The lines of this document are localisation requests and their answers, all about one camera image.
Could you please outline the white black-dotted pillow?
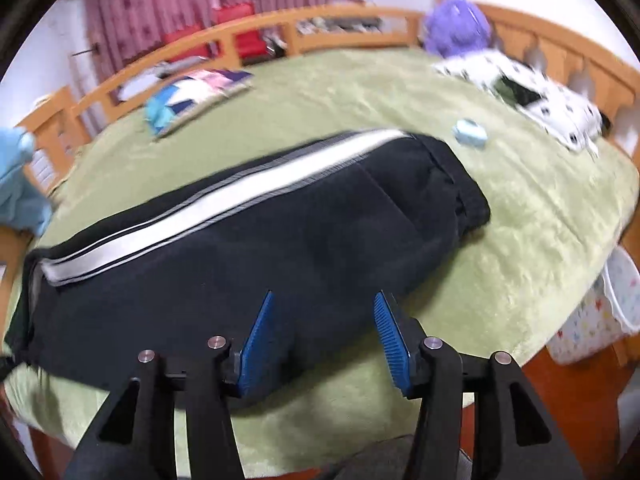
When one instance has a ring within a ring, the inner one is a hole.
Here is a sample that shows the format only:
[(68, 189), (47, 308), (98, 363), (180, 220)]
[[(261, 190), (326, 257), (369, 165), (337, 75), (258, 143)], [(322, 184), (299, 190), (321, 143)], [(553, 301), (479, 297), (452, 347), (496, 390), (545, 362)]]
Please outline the white black-dotted pillow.
[(596, 144), (603, 127), (600, 110), (539, 70), (490, 49), (445, 58), (433, 68), (513, 107), (564, 148), (576, 153), (586, 151), (593, 157), (600, 155)]

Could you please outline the colourful geometric pillow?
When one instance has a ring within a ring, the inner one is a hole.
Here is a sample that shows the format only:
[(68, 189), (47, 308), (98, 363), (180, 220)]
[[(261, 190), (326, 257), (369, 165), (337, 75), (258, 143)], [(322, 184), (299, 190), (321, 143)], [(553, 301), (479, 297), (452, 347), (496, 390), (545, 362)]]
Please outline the colourful geometric pillow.
[(145, 120), (154, 139), (168, 136), (211, 107), (253, 87), (245, 70), (194, 70), (146, 100)]

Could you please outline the small light blue object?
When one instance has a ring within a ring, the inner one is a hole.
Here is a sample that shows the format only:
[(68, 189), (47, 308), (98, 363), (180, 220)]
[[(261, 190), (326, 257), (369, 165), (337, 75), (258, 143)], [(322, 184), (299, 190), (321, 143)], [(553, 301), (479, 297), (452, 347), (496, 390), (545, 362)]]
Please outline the small light blue object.
[(452, 128), (454, 138), (464, 145), (473, 148), (484, 148), (488, 141), (486, 129), (471, 119), (459, 119)]

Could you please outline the green plush bed blanket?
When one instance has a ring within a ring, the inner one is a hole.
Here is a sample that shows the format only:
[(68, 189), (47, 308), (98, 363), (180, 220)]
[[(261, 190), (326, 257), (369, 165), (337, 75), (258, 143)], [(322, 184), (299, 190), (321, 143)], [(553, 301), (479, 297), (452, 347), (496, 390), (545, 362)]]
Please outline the green plush bed blanket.
[[(603, 139), (599, 157), (563, 148), (534, 122), (419, 49), (327, 50), (250, 68), (253, 89), (152, 140), (143, 110), (106, 127), (80, 155), (38, 245), (224, 168), (345, 130), (399, 128), (446, 141), (478, 183), (490, 222), (405, 305), (458, 351), (506, 350), (521, 364), (561, 327), (632, 217), (638, 171)], [(484, 150), (451, 135), (460, 118)], [(4, 382), (26, 424), (77, 445), (106, 392), (21, 366)], [(419, 405), (390, 381), (375, 334), (233, 416), (249, 477), (337, 462), (408, 434)]]

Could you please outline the white patterned storage basket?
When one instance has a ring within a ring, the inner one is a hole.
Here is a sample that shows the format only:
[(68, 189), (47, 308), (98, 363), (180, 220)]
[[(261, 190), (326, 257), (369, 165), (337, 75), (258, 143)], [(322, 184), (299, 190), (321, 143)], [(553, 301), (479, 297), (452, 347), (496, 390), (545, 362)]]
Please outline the white patterned storage basket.
[(639, 333), (639, 269), (622, 246), (547, 344), (551, 359), (568, 365)]

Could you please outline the black pants with white stripe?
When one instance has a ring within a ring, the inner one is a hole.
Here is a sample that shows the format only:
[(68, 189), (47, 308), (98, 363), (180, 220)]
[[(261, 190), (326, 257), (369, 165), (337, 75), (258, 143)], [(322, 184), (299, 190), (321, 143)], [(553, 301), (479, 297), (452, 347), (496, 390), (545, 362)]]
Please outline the black pants with white stripe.
[(377, 292), (405, 297), (490, 218), (452, 149), (344, 131), (215, 172), (31, 250), (3, 374), (113, 390), (143, 350), (241, 348), (267, 294), (276, 359), (252, 404), (354, 342)]

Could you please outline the wooden bed frame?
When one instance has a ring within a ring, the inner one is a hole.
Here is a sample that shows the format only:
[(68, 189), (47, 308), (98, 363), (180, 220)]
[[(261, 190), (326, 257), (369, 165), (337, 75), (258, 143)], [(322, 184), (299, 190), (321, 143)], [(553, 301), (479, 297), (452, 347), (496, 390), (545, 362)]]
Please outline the wooden bed frame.
[[(288, 46), (286, 54), (290, 58), (304, 58), (314, 51), (333, 52), (348, 48), (405, 50), (418, 41), (420, 13), (397, 8), (372, 8), (370, 11), (391, 18), (403, 18), (408, 24), (402, 32), (322, 32), (317, 29), (303, 34), (299, 30), (303, 22), (327, 16), (360, 18), (365, 10), (364, 6), (347, 4), (312, 6), (256, 14), (242, 18), (239, 23), (246, 32), (277, 27)], [(520, 58), (526, 49), (539, 48), (549, 63), (549, 76), (562, 84), (568, 84), (570, 78), (580, 70), (585, 70), (596, 88), (597, 104), (611, 117), (620, 119), (623, 112), (638, 103), (638, 70), (616, 58), (604, 47), (538, 16), (488, 3), (481, 4), (480, 10), (496, 26), (499, 39), (506, 44), (507, 54)], [(54, 169), (52, 182), (44, 186), (46, 191), (53, 190), (57, 185), (70, 187), (68, 178), (74, 171), (74, 151), (90, 141), (88, 130), (80, 118), (88, 107), (104, 102), (108, 123), (119, 124), (149, 96), (149, 92), (142, 91), (134, 96), (131, 103), (114, 104), (110, 97), (111, 90), (130, 77), (131, 70), (125, 68), (81, 100), (74, 98), (70, 88), (59, 88), (22, 119), (22, 126), (36, 136), (38, 148), (46, 152)], [(63, 150), (66, 146), (70, 148), (69, 152)], [(570, 312), (568, 303), (574, 297), (574, 292), (563, 289), (551, 294), (549, 304), (516, 302), (503, 312), (508, 323), (504, 330), (494, 324), (475, 326), (465, 339), (478, 349), (483, 340), (502, 344), (512, 337), (514, 341), (510, 343), (510, 349), (522, 362), (528, 362), (564, 322)], [(66, 445), (78, 442), (80, 434), (87, 427), (89, 416), (96, 412), (105, 398), (104, 393), (96, 389), (49, 378), (26, 367), (10, 375), (4, 386), (4, 395), (4, 403), (21, 422)]]

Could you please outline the light blue plush toy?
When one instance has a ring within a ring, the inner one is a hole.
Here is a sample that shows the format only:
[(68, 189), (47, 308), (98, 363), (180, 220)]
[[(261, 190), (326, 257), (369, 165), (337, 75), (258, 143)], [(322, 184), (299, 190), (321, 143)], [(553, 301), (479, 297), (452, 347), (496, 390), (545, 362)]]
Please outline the light blue plush toy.
[(50, 223), (52, 207), (24, 171), (24, 167), (34, 158), (35, 137), (23, 127), (2, 127), (0, 143), (1, 224), (41, 236)]

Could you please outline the purple fluffy plush toy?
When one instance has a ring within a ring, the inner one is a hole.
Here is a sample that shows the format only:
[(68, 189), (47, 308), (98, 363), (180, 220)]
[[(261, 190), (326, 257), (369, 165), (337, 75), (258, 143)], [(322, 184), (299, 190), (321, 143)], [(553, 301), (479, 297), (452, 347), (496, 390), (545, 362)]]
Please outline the purple fluffy plush toy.
[(470, 0), (442, 0), (425, 20), (424, 48), (432, 55), (450, 58), (488, 49), (491, 24)]

